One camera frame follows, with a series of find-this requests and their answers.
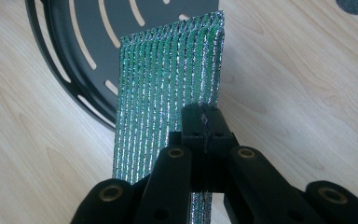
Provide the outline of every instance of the black round tray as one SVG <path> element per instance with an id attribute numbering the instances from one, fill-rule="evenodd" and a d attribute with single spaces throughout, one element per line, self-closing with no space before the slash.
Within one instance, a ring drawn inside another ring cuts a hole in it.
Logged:
<path id="1" fill-rule="evenodd" d="M 25 1 L 51 72 L 83 109 L 112 130 L 117 119 L 119 39 L 218 9 L 218 0 L 42 0 L 52 50 L 65 73 L 61 74 L 41 32 L 37 0 Z"/>

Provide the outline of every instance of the metallic insulation sheet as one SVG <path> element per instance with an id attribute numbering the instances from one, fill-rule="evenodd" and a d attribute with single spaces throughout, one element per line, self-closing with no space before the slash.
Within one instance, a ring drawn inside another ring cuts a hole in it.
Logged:
<path id="1" fill-rule="evenodd" d="M 181 131 L 181 108 L 217 104 L 224 43 L 222 11 L 121 39 L 114 178 L 150 174 L 168 133 Z M 210 223 L 212 194 L 194 193 L 191 222 Z"/>

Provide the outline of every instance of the light wood grain surface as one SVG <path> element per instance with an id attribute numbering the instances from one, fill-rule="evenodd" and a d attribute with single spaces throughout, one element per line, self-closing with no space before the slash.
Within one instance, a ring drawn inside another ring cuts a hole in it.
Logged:
<path id="1" fill-rule="evenodd" d="M 329 180 L 358 196 L 358 16 L 334 0 L 221 0 L 219 107 L 242 145 L 297 188 Z M 115 134 L 49 72 L 25 4 L 0 0 L 0 223 L 68 223 L 112 174 Z M 213 223 L 228 223 L 222 195 Z"/>

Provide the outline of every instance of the ribbed foil mat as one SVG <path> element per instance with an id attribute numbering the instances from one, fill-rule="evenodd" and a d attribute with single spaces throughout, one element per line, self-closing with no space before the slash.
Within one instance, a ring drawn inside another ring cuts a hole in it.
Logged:
<path id="1" fill-rule="evenodd" d="M 222 11 L 121 39 L 114 178 L 150 174 L 168 133 L 181 131 L 181 108 L 216 105 L 224 43 Z M 210 223 L 212 194 L 193 193 L 191 222 Z"/>

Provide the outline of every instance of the round hole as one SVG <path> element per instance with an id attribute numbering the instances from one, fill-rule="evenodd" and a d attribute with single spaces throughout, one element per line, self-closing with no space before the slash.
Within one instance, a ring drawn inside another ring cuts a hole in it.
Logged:
<path id="1" fill-rule="evenodd" d="M 238 150 L 238 154 L 245 159 L 251 159 L 255 156 L 255 153 L 251 149 L 247 148 L 241 148 Z"/>
<path id="2" fill-rule="evenodd" d="M 331 188 L 319 188 L 319 194 L 330 203 L 344 204 L 348 198 L 341 192 Z"/>
<path id="3" fill-rule="evenodd" d="M 178 158 L 185 155 L 185 152 L 180 148 L 171 148 L 168 150 L 168 155 L 172 158 Z"/>
<path id="4" fill-rule="evenodd" d="M 288 210 L 287 216 L 289 216 L 292 220 L 297 221 L 297 222 L 304 221 L 304 216 L 297 210 L 292 210 L 292 209 Z"/>
<path id="5" fill-rule="evenodd" d="M 100 199 L 104 202 L 112 202 L 123 194 L 123 188 L 120 185 L 109 185 L 100 191 Z"/>
<path id="6" fill-rule="evenodd" d="M 338 6 L 353 15 L 358 15 L 358 0 L 336 0 Z"/>
<path id="7" fill-rule="evenodd" d="M 164 208 L 159 208 L 154 212 L 154 218 L 158 221 L 166 220 L 169 216 L 170 213 Z"/>

